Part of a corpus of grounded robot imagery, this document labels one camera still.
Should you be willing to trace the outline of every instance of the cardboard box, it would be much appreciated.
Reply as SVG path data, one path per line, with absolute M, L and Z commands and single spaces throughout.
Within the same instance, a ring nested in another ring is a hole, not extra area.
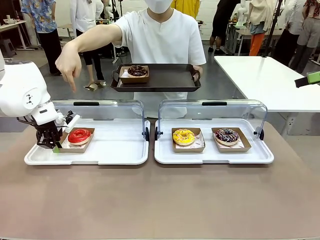
M 225 146 L 225 145 L 222 145 L 220 142 L 218 142 L 216 140 L 215 133 L 216 133 L 216 131 L 218 131 L 221 128 L 231 129 L 231 130 L 237 132 L 239 134 L 239 139 L 241 140 L 243 147 L 236 147 L 237 145 Z M 213 128 L 211 128 L 211 130 L 212 130 L 214 142 L 215 142 L 216 147 L 218 148 L 220 153 L 245 153 L 251 148 L 251 145 L 250 145 L 248 139 L 246 138 L 246 136 L 244 135 L 244 133 L 241 131 L 241 129 L 239 127 L 213 127 Z
M 120 79 L 123 84 L 145 84 L 149 81 L 149 67 L 148 66 L 142 66 L 147 70 L 146 76 L 141 77 L 122 77 L 125 70 L 128 70 L 130 66 L 123 66 L 120 69 Z
M 67 137 L 68 137 L 68 135 L 69 135 L 69 133 L 67 133 L 67 132 L 64 131 L 63 134 L 62 134 L 62 137 L 61 137 L 61 139 L 60 139 L 60 141 L 59 141 L 61 147 L 56 146 L 53 151 L 54 151 L 55 153 L 84 154 L 84 153 L 86 152 L 86 150 L 87 150 L 87 148 L 88 148 L 88 146 L 89 146 L 92 138 L 94 137 L 95 129 L 94 129 L 94 128 L 89 128 L 89 127 L 74 127 L 74 128 L 72 129 L 71 133 L 72 133 L 73 131 L 77 130 L 77 129 L 87 129 L 87 130 L 89 130 L 90 133 L 91 133 L 91 136 L 90 136 L 89 141 L 88 141 L 86 144 L 84 144 L 84 146 L 83 146 L 82 148 L 78 148 L 78 146 L 75 146 L 74 148 L 62 148 L 63 142 L 64 142 L 65 140 L 67 141 Z
M 197 139 L 196 139 L 194 141 L 194 143 L 192 143 L 192 144 L 190 144 L 188 146 L 185 146 L 185 147 L 184 146 L 180 146 L 180 148 L 177 148 L 177 144 L 175 143 L 174 139 L 172 138 L 172 146 L 173 146 L 173 151 L 175 153 L 202 153 L 205 150 L 206 142 L 205 142 L 204 136 L 203 136 L 200 128 L 197 128 L 197 127 L 176 127 L 176 128 L 172 128 L 171 129 L 171 136 L 174 134 L 174 132 L 176 130 L 179 130 L 179 129 L 188 129 L 191 132 L 193 132 L 195 136 L 200 135 L 200 139 L 203 140 L 203 147 L 190 148 L 192 145 L 196 144 L 196 141 L 197 141 Z

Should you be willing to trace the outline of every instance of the donut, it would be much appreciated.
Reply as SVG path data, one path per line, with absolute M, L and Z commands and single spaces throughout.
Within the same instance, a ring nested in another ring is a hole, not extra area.
M 187 146 L 195 141 L 195 134 L 188 129 L 178 129 L 172 135 L 173 141 L 180 146 Z
M 87 129 L 77 129 L 69 133 L 68 141 L 72 145 L 83 145 L 86 144 L 91 136 L 91 132 Z
M 214 134 L 215 139 L 226 146 L 235 145 L 239 140 L 239 134 L 229 128 L 220 128 Z
M 147 76 L 148 71 L 139 65 L 133 65 L 128 69 L 128 74 L 131 78 L 143 78 Z

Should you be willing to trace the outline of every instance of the blue patterned shirt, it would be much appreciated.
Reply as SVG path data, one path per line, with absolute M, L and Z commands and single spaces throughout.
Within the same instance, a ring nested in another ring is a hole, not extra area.
M 57 29 L 52 19 L 51 7 L 56 0 L 22 0 L 21 12 L 31 14 L 37 33 L 51 33 Z

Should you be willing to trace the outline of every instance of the white tray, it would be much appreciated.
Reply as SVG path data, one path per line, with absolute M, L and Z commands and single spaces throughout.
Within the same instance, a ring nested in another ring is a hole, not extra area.
M 85 153 L 53 153 L 38 145 L 24 157 L 28 165 L 139 165 L 148 158 L 149 142 L 142 136 L 142 120 L 80 119 L 76 128 L 95 128 Z M 145 121 L 150 130 L 150 122 Z
M 265 142 L 256 138 L 253 134 L 253 126 L 245 119 L 166 119 L 161 120 L 160 127 L 163 135 L 155 141 L 154 157 L 161 164 L 270 164 L 274 160 L 274 155 Z M 211 128 L 227 127 L 242 130 L 251 144 L 248 152 L 220 153 L 218 151 Z M 201 128 L 205 140 L 204 151 L 201 153 L 174 153 L 171 128 Z

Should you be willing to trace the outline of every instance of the neck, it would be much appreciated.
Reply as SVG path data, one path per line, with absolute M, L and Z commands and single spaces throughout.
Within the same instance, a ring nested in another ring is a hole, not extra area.
M 150 10 L 150 8 L 148 8 L 147 13 L 150 18 L 157 21 L 158 23 L 164 23 L 165 21 L 168 21 L 174 14 L 174 9 L 169 7 L 164 13 L 154 13 Z

